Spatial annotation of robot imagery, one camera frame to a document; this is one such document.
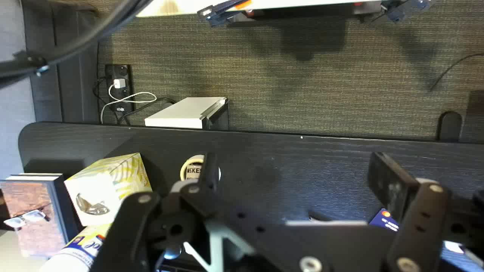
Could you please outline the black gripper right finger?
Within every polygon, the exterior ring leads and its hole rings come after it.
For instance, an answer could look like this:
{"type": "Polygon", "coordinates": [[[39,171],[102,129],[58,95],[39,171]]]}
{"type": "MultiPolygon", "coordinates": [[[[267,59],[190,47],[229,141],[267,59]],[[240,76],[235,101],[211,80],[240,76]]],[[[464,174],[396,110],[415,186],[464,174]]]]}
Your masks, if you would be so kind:
{"type": "Polygon", "coordinates": [[[371,153],[367,186],[391,218],[402,221],[418,181],[385,153],[371,153]]]}

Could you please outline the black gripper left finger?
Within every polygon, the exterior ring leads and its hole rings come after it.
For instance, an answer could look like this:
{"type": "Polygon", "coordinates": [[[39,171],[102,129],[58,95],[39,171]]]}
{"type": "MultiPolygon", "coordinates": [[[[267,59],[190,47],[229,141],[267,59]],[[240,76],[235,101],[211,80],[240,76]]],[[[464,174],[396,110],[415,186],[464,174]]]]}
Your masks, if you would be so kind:
{"type": "Polygon", "coordinates": [[[208,187],[210,190],[216,190],[219,180],[220,180],[220,168],[217,163],[217,157],[214,153],[206,153],[203,156],[199,183],[208,187]]]}

